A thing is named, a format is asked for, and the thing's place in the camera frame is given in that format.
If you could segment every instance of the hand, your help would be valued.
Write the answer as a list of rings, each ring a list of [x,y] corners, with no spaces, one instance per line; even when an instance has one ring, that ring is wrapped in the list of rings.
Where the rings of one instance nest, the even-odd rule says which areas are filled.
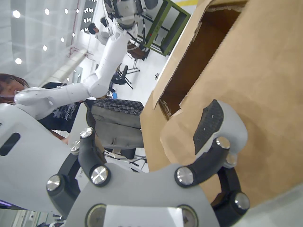
[[[62,139],[62,142],[68,145],[69,137]]]

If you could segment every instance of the dark hair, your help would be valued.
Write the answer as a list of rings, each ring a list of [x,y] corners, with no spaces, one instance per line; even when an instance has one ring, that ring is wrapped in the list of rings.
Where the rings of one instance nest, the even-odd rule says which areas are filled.
[[[91,23],[90,25],[89,25],[89,32],[92,34],[92,35],[94,35],[96,32],[95,32],[95,30],[94,30],[94,28],[96,28],[96,25],[94,24],[94,23]]]
[[[10,75],[10,74],[0,74],[0,81],[2,82],[5,82],[7,79],[13,79],[13,80],[16,80],[17,82],[19,82],[20,84],[22,84],[23,86],[27,86],[29,87],[28,83],[22,79],[22,78],[19,78],[17,76],[14,76],[14,75]],[[12,101],[11,100],[8,100],[7,98],[2,98],[0,97],[0,103],[8,103],[8,104],[11,104]]]

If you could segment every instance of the gray metal plate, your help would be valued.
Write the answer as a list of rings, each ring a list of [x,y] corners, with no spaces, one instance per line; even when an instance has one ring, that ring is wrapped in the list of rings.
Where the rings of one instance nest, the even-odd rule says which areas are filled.
[[[171,164],[152,173],[128,172],[115,164],[107,166],[111,171],[111,180],[107,186],[98,188],[88,183],[71,209],[66,227],[85,226],[87,212],[100,203],[142,207],[188,205],[196,211],[199,226],[219,227],[212,207],[200,186],[181,188],[176,184],[174,172],[180,167],[179,164]]]

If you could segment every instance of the metal frame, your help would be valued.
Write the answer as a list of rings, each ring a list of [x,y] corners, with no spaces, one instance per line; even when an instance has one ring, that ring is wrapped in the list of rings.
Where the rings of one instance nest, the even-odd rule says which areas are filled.
[[[162,24],[163,24],[165,18],[167,17],[167,15],[168,15],[168,13],[169,13],[169,11],[170,11],[171,8],[176,9],[177,11],[179,11],[179,13],[185,14],[185,19],[182,22],[182,24],[179,27],[179,29],[177,30],[177,32],[175,33],[175,36],[171,40],[171,42],[168,45],[168,47],[166,48],[166,50],[164,52],[162,52],[162,51],[159,51],[158,49],[155,49],[153,47],[153,45],[154,45],[154,46],[156,46],[158,48],[161,48],[161,46],[159,46],[159,45],[157,45],[157,44],[154,43],[154,40],[157,37],[157,34],[158,34],[160,28],[163,28]],[[163,4],[160,7],[159,12],[158,12],[156,18],[153,21],[153,24],[152,24],[150,30],[147,33],[147,37],[146,37],[147,38],[146,39],[147,42],[146,42],[146,44],[144,44],[144,46],[147,47],[147,48],[149,48],[149,49],[151,49],[151,50],[153,50],[153,51],[155,51],[155,52],[157,52],[157,53],[159,53],[159,54],[162,54],[164,56],[168,55],[168,53],[171,52],[171,50],[175,46],[177,40],[179,39],[179,37],[180,37],[183,29],[185,28],[185,26],[186,26],[186,24],[187,24],[190,16],[191,15],[188,12],[186,12],[184,9],[182,9],[181,7],[179,7],[177,4],[173,3],[171,0],[163,0]],[[171,29],[169,30],[167,36],[169,36],[170,34],[172,34]],[[138,40],[141,41],[141,42],[143,42],[143,37],[141,37],[139,35],[138,35],[138,37],[140,38]]]

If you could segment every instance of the metal screw cap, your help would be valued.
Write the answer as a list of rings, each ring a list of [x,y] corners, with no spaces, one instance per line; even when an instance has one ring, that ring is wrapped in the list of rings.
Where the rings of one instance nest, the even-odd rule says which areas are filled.
[[[80,149],[80,141],[76,140],[71,144],[71,153],[77,154],[79,153],[79,149]]]
[[[182,209],[183,214],[183,224],[184,227],[197,227],[198,217],[196,212],[187,205],[180,205],[178,208]]]
[[[93,170],[91,180],[95,185],[100,185],[105,182],[108,177],[108,170],[105,166],[99,166]]]
[[[106,213],[106,205],[99,204],[94,206],[87,214],[88,227],[103,227]]]
[[[235,204],[242,210],[248,210],[250,207],[249,198],[243,192],[239,192],[236,195]]]
[[[92,128],[88,127],[80,133],[80,137],[85,139],[85,138],[90,137],[92,135],[92,133],[93,133]]]
[[[230,142],[225,137],[218,137],[216,139],[216,142],[219,146],[221,146],[223,149],[229,149],[230,148]]]
[[[183,185],[191,185],[194,182],[192,171],[186,166],[180,167],[177,170],[177,179]]]
[[[60,177],[54,175],[47,181],[46,188],[49,192],[56,190],[60,186]]]
[[[232,166],[237,164],[237,156],[229,153],[226,158],[226,162]]]

